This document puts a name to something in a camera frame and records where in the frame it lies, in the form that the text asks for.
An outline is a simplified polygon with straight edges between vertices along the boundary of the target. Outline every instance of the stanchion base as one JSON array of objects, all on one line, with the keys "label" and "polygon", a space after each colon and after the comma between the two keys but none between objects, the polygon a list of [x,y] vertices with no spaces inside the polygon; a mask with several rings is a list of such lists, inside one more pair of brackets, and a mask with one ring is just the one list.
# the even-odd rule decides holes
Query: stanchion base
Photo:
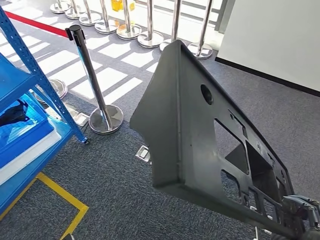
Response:
[{"label": "stanchion base", "polygon": [[66,11],[66,16],[69,19],[79,19],[80,15],[82,14],[82,12],[81,12],[80,7],[76,7],[76,11],[78,13],[75,12],[75,9],[73,8],[69,8],[67,11]]},{"label": "stanchion base", "polygon": [[111,121],[111,129],[107,128],[107,124],[98,107],[90,115],[89,125],[92,131],[96,134],[106,135],[114,133],[120,128],[124,120],[124,113],[120,108],[115,105],[106,105],[106,109]]},{"label": "stanchion base", "polygon": [[[63,99],[68,92],[68,87],[63,81],[58,79],[49,79],[50,84],[55,90],[55,92],[59,96],[59,98]],[[42,93],[45,93],[44,90],[41,87],[37,87]],[[42,98],[39,97],[37,94],[35,94],[35,98],[42,104],[45,104]]]},{"label": "stanchion base", "polygon": [[214,52],[212,48],[208,44],[204,44],[201,52],[198,52],[198,47],[199,47],[198,42],[194,42],[194,43],[189,44],[188,46],[188,49],[198,60],[208,59]]},{"label": "stanchion base", "polygon": [[136,24],[131,24],[131,28],[131,31],[128,32],[125,24],[120,25],[116,30],[116,34],[123,40],[132,40],[137,38],[143,31],[141,27]]},{"label": "stanchion base", "polygon": [[158,46],[160,49],[160,52],[163,52],[165,47],[167,47],[168,45],[171,43],[172,43],[171,39],[165,39],[165,41],[162,42],[160,46]]},{"label": "stanchion base", "polygon": [[82,14],[78,18],[78,21],[80,22],[80,24],[84,26],[94,26],[94,24],[99,22],[100,20],[101,20],[101,15],[100,15],[99,13],[95,13],[95,12],[91,13],[91,19],[88,18],[88,13]]},{"label": "stanchion base", "polygon": [[71,5],[68,4],[67,2],[61,2],[61,7],[59,7],[59,4],[54,3],[50,6],[50,10],[53,12],[54,14],[63,14],[66,10],[70,9]]},{"label": "stanchion base", "polygon": [[148,40],[148,31],[144,31],[137,37],[137,41],[143,48],[152,49],[158,48],[162,43],[164,41],[164,36],[159,32],[153,31],[152,39]]},{"label": "stanchion base", "polygon": [[108,23],[109,27],[106,27],[106,23],[104,20],[98,21],[94,24],[94,28],[97,32],[100,34],[112,34],[115,32],[119,26],[119,22],[115,20],[109,19]]}]

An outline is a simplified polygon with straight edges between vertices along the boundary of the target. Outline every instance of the hole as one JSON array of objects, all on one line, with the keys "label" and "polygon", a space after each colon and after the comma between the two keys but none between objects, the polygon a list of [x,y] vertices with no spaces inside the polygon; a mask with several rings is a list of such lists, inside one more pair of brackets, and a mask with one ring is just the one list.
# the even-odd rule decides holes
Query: hole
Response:
[{"label": "hole", "polygon": [[258,140],[256,140],[256,142],[257,142],[257,149],[259,149],[259,151],[261,152],[261,146],[260,146],[260,144],[258,142]]},{"label": "hole", "polygon": [[286,183],[286,179],[285,178],[285,174],[282,170],[281,170],[281,175],[282,176],[283,182]]},{"label": "hole", "polygon": [[223,188],[226,197],[235,201],[237,204],[241,204],[242,199],[240,198],[239,184],[235,177],[222,170],[221,171],[222,187]]},{"label": "hole", "polygon": [[202,84],[201,92],[202,93],[203,98],[209,105],[212,105],[214,103],[214,99],[212,98],[211,92],[205,84]]},{"label": "hole", "polygon": [[249,173],[245,146],[219,120],[215,119],[214,133],[217,152],[245,174]]},{"label": "hole", "polygon": [[246,144],[250,171],[254,186],[279,203],[280,198],[278,191],[276,191],[278,188],[277,181],[275,181],[273,168],[254,147],[251,146],[248,141],[246,141]]},{"label": "hole", "polygon": [[243,125],[240,120],[238,120],[236,116],[235,116],[230,110],[229,111],[230,112],[231,119],[234,120],[234,122],[235,123],[236,128],[238,129],[238,132],[242,133],[245,137],[248,138],[248,136],[247,135],[246,127],[245,127],[245,125]]}]

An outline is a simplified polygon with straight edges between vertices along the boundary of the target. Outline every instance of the white wall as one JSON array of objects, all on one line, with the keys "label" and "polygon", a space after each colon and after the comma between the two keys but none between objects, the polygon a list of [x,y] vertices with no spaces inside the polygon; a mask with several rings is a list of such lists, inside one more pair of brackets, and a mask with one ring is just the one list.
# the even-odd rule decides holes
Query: white wall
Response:
[{"label": "white wall", "polygon": [[320,91],[320,0],[235,0],[217,56]]}]

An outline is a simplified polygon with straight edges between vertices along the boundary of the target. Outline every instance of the black baseboard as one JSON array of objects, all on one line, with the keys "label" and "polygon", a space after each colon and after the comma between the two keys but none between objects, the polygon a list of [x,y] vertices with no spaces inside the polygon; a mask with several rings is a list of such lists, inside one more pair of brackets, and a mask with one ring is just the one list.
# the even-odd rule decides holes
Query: black baseboard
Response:
[{"label": "black baseboard", "polygon": [[220,58],[220,57],[217,57],[217,56],[215,57],[215,61],[218,62],[218,63],[221,63],[221,64],[226,64],[226,65],[228,65],[228,66],[230,66],[230,67],[232,67],[232,68],[239,69],[239,70],[242,70],[242,71],[244,71],[244,72],[256,75],[256,76],[258,76],[258,77],[270,80],[270,81],[272,81],[272,82],[282,84],[282,85],[285,85],[285,86],[287,86],[287,87],[289,87],[289,88],[292,88],[292,89],[295,89],[295,90],[298,90],[298,91],[301,91],[301,92],[304,92],[304,93],[307,93],[307,94],[311,94],[311,95],[320,97],[320,91],[311,89],[311,88],[309,88],[309,87],[301,86],[301,85],[299,85],[299,84],[284,80],[284,79],[282,79],[282,78],[266,74],[266,73],[261,72],[261,71],[257,71],[257,70],[254,70],[254,69],[252,69],[252,68],[242,66],[242,65],[234,63],[234,62],[232,62],[232,61],[222,59],[222,58]]}]

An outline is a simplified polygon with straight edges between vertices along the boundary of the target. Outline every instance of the blue plastic tray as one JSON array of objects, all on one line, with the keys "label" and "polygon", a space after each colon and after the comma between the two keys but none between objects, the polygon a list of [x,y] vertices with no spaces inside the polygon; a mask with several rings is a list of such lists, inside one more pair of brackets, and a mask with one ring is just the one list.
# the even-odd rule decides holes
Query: blue plastic tray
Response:
[{"label": "blue plastic tray", "polygon": [[[45,113],[31,98],[24,94],[20,99],[28,103],[26,115],[29,120],[0,127],[0,169],[54,130]],[[18,104],[16,101],[10,107]]]}]

